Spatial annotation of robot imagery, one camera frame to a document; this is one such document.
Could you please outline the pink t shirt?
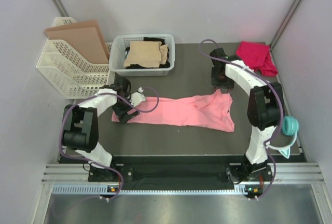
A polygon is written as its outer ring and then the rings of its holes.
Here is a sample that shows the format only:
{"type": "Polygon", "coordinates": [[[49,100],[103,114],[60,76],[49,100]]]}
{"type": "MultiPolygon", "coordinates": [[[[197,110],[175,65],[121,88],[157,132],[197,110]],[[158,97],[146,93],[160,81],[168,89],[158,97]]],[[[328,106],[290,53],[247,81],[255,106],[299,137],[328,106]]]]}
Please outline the pink t shirt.
{"type": "Polygon", "coordinates": [[[232,98],[216,90],[210,95],[196,95],[181,99],[161,97],[157,108],[140,113],[128,123],[203,127],[224,132],[234,131],[230,108],[232,98]]]}

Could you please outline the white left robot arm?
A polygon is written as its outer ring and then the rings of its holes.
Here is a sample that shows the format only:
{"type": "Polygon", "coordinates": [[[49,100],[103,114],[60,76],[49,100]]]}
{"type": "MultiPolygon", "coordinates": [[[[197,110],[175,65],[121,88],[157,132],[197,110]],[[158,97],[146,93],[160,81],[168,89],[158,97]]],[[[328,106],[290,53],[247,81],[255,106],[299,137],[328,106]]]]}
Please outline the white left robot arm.
{"type": "Polygon", "coordinates": [[[124,77],[117,83],[100,87],[93,98],[71,109],[64,124],[62,145],[89,159],[92,167],[100,169],[99,173],[105,180],[115,179],[118,169],[113,156],[99,142],[98,118],[111,108],[120,123],[127,123],[140,114],[131,110],[146,100],[143,92],[140,87],[131,93],[131,83],[124,77]]]}

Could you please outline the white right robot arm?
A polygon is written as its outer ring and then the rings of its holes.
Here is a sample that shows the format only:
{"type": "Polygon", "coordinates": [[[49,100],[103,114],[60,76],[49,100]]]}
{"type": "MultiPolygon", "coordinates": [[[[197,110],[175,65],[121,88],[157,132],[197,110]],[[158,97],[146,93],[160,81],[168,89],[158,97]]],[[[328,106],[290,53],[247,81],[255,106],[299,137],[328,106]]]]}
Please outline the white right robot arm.
{"type": "Polygon", "coordinates": [[[236,55],[227,56],[223,48],[211,53],[213,68],[211,85],[233,89],[237,84],[248,95],[247,117],[252,126],[249,147],[244,155],[242,174],[255,180],[267,168],[265,141],[269,140],[284,116],[283,88],[279,82],[268,82],[257,77],[236,55]]]}

